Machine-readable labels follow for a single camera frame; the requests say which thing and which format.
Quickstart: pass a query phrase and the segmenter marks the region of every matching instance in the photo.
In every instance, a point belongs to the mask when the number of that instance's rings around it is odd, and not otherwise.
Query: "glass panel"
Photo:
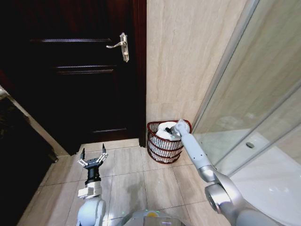
[[[271,143],[298,126],[301,123],[300,100],[301,88],[216,165],[219,171],[232,174]]]
[[[300,11],[298,0],[259,1],[194,131],[213,164],[271,114],[300,80]],[[271,140],[278,136],[264,133]]]
[[[301,225],[301,126],[234,174],[243,197],[276,221]]]

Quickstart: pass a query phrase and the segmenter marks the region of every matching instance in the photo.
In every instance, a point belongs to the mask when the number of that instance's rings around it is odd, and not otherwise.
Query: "drain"
[[[246,146],[249,148],[254,148],[254,144],[250,143],[250,142],[246,142]]]

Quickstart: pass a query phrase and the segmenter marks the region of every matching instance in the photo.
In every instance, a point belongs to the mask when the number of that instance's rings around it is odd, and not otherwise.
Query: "marble wall tile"
[[[201,102],[201,100],[196,100],[147,104],[146,121],[165,121],[183,118],[192,124]]]
[[[148,0],[147,121],[194,120],[245,2]]]

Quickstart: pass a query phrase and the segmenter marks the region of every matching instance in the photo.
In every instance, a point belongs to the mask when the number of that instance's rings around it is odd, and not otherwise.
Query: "door frame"
[[[131,0],[139,103],[139,145],[146,146],[146,0]]]

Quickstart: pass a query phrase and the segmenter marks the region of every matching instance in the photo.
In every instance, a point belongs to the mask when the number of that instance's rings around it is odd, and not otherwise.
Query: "floor tile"
[[[78,154],[59,157],[59,161],[54,163],[45,185],[78,181],[83,168],[77,163],[77,160],[79,160]]]
[[[33,197],[32,197],[32,200],[30,201],[30,203],[29,203],[28,206],[26,207],[26,209],[25,209],[25,211],[24,211],[22,217],[20,218],[20,220],[19,220],[17,226],[23,226],[23,225],[25,225],[24,223],[25,223],[25,221],[26,221],[26,219],[27,219],[27,217],[28,217],[30,211],[32,210],[32,207],[33,207],[34,203],[35,203],[36,200],[38,199],[41,190],[42,190],[42,187],[38,187],[37,191],[35,192],[35,194],[34,194]]]
[[[189,165],[189,164],[192,164],[192,161],[191,161],[189,155],[187,154],[187,151],[185,150],[185,148],[183,148],[179,159],[177,161],[175,161],[174,163],[172,163],[172,166],[183,166],[183,165]]]
[[[143,172],[113,176],[109,219],[146,208]]]
[[[226,218],[217,214],[208,202],[198,202],[186,205],[193,226],[230,226]]]
[[[50,175],[50,173],[51,173],[51,171],[52,171],[54,165],[55,165],[55,163],[52,163],[52,164],[50,165],[50,167],[49,167],[47,173],[45,174],[45,176],[44,176],[42,182],[40,183],[40,186],[44,186],[44,185],[46,184],[46,181],[48,180],[49,175]]]
[[[115,175],[141,171],[143,171],[143,168],[140,147],[123,148],[115,150]]]
[[[162,210],[184,205],[172,168],[144,172],[149,209]]]
[[[194,165],[174,167],[174,174],[185,204],[206,201],[207,183],[199,176]]]
[[[108,220],[107,226],[117,226],[122,219],[123,218],[116,218],[116,219]]]
[[[111,185],[112,185],[112,177],[105,177],[101,180],[101,186],[102,186],[102,199],[106,202],[106,213],[103,217],[103,220],[106,221],[108,219],[108,213],[109,213],[109,204],[110,204],[110,194],[111,194]],[[79,198],[77,196],[78,190],[85,187],[85,181],[81,180],[79,181],[78,187],[76,189],[76,193],[74,195],[74,199],[69,211],[68,219],[66,222],[66,226],[74,226],[77,222],[77,214],[80,209],[80,207],[84,204],[85,200],[82,198]]]
[[[142,163],[143,163],[143,170],[157,170],[157,169],[163,169],[163,168],[169,168],[172,167],[171,164],[162,164],[158,163],[155,160],[153,160],[148,152],[147,149],[144,147],[141,147],[141,156],[142,156]]]
[[[137,147],[139,146],[139,139],[126,139],[126,140],[112,140],[105,142],[97,142],[90,144],[82,144],[79,148],[79,152],[85,148],[86,152],[95,152],[103,149],[103,144],[107,150],[111,149],[119,149],[119,148],[127,148],[127,147]]]
[[[189,215],[187,213],[185,206],[177,206],[177,207],[172,207],[172,208],[164,209],[164,210],[160,210],[160,211],[170,215],[171,217],[184,219],[184,220],[190,222]]]
[[[64,226],[78,182],[44,186],[24,226]]]
[[[106,158],[104,163],[99,167],[99,175],[100,177],[107,177],[107,176],[112,176],[114,173],[114,155],[115,155],[115,150],[108,150],[107,153],[109,156]],[[85,159],[93,159],[93,158],[98,158],[102,154],[102,151],[99,152],[91,152],[91,153],[86,153]],[[80,180],[87,180],[88,176],[88,170],[83,169],[81,173]]]

